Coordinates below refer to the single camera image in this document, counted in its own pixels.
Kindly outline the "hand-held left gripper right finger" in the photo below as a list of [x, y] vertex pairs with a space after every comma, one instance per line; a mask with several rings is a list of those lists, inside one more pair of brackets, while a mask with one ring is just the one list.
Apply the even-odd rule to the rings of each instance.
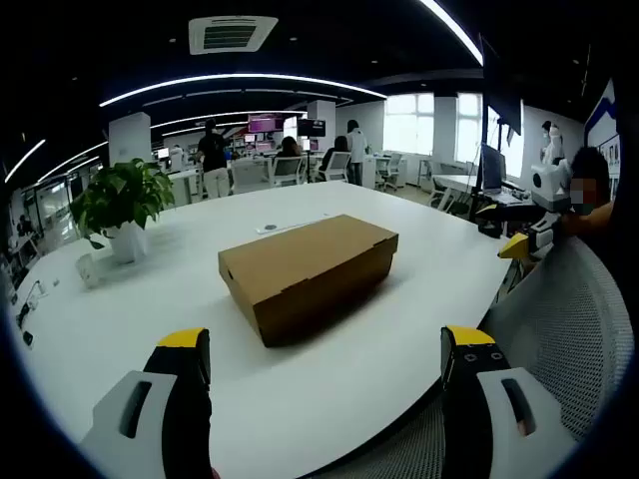
[[576, 448], [558, 400], [495, 340], [471, 327], [440, 331], [445, 478], [547, 478]]

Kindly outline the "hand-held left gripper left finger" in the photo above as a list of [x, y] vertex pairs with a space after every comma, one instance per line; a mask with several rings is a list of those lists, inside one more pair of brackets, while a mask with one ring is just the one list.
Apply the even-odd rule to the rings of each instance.
[[211, 478], [210, 390], [209, 331], [174, 332], [94, 406], [81, 447], [109, 478]]

